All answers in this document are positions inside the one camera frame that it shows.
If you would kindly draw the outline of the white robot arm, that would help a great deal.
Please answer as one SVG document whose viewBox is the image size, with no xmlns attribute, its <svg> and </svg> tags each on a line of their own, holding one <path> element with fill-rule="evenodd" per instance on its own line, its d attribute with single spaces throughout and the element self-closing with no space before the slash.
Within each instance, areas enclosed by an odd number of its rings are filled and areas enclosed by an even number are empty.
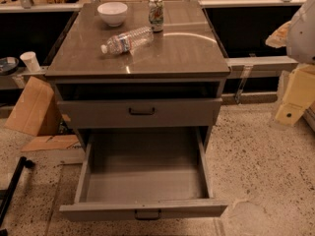
<svg viewBox="0 0 315 236">
<path fill-rule="evenodd" d="M 276 123 L 293 126 L 315 101 L 315 0 L 306 0 L 289 22 L 267 38 L 266 44 L 285 47 L 286 55 L 299 63 L 288 75 L 274 116 Z"/>
</svg>

